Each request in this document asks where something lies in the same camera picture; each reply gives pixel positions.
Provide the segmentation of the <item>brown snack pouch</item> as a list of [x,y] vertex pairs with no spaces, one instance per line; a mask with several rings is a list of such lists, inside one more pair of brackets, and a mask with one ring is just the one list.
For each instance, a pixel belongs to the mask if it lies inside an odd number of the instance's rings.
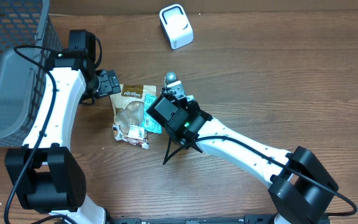
[[130,126],[140,126],[144,120],[144,102],[146,94],[155,96],[157,87],[152,85],[120,84],[121,92],[111,95],[114,111],[114,124],[127,134]]

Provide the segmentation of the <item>yellow liquid bottle grey cap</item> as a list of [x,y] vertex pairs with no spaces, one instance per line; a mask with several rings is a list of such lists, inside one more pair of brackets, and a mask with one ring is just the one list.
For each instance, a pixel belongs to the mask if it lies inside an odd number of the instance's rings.
[[164,88],[172,89],[176,86],[180,85],[181,81],[179,81],[177,74],[173,71],[167,72],[164,78]]

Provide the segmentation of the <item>teal wipes packet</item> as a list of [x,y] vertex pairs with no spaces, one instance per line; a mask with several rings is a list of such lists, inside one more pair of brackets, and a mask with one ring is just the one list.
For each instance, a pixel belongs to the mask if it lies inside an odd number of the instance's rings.
[[148,114],[147,110],[152,106],[154,101],[157,99],[156,96],[151,94],[145,95],[144,100],[144,120],[141,124],[141,126],[149,133],[155,133],[155,134],[162,134],[162,127],[161,125],[156,122],[151,115]]

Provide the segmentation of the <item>small white brown wrapper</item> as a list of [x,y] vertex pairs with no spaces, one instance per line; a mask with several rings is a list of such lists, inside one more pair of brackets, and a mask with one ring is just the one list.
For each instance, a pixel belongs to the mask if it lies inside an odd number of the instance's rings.
[[124,141],[134,146],[139,146],[143,149],[149,148],[148,132],[140,126],[130,125],[128,133],[124,133],[119,125],[112,126],[114,138],[117,141]]

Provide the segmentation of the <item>teal tissue pack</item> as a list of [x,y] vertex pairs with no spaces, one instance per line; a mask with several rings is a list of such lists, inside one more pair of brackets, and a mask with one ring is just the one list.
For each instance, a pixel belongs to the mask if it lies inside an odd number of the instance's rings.
[[188,96],[186,97],[186,100],[187,100],[187,102],[191,102],[191,101],[194,101],[195,98],[194,98],[193,95],[188,95]]

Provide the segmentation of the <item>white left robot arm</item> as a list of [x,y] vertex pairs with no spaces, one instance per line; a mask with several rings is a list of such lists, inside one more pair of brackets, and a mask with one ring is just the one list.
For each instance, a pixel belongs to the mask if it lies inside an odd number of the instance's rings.
[[14,198],[25,210],[60,223],[110,223],[109,212],[86,193],[85,173],[70,151],[78,105],[121,92],[114,70],[100,69],[101,41],[87,30],[71,30],[68,47],[47,49],[44,63],[14,47],[17,55],[46,74],[44,95],[35,122],[20,148],[8,149],[5,166],[13,184],[3,219],[9,223]]

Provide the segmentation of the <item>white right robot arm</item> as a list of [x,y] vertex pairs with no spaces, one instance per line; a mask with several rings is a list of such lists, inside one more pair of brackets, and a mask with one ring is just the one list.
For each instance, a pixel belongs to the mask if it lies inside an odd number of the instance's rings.
[[198,102],[164,89],[147,109],[182,148],[225,159],[259,179],[277,209],[274,223],[318,223],[339,187],[308,149],[268,147],[203,111]]

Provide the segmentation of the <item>white barcode scanner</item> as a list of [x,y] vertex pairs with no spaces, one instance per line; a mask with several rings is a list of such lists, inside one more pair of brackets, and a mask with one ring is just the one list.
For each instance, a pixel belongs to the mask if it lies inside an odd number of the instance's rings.
[[161,9],[159,19],[172,50],[192,43],[193,29],[182,5],[172,4]]

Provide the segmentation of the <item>dark grey plastic basket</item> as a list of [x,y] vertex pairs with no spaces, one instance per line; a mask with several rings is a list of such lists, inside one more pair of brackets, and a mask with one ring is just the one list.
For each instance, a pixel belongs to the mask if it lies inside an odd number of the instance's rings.
[[45,90],[45,72],[15,53],[44,63],[62,43],[49,18],[49,0],[0,1],[0,147],[21,146]]

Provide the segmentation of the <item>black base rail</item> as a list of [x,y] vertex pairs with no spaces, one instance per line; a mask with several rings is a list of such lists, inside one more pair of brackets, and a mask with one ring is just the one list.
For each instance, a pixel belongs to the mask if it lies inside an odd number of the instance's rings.
[[110,218],[109,224],[269,224],[274,223],[276,214],[253,214],[243,217],[215,218],[165,218],[141,220],[140,218]]

